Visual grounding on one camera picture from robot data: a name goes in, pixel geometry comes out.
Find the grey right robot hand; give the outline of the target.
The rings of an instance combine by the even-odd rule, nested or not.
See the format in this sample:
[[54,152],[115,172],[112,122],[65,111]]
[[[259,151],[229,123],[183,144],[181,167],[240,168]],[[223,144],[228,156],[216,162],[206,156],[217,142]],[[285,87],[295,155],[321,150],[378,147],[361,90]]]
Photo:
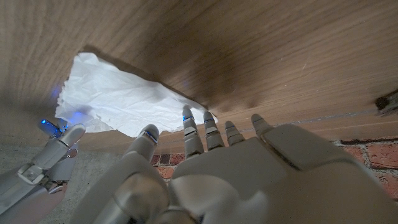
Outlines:
[[46,119],[39,127],[50,135],[44,148],[29,162],[1,174],[1,223],[38,223],[65,198],[77,142],[86,128],[57,126]]

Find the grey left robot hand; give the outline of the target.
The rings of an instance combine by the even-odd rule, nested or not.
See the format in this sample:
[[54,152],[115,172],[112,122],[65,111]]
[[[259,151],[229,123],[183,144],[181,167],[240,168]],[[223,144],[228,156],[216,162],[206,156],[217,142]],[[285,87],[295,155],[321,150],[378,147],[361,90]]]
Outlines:
[[245,139],[211,113],[198,135],[182,112],[185,160],[166,182],[151,160],[159,139],[146,126],[91,187],[72,223],[396,223],[397,205],[357,159],[298,126],[251,118]]

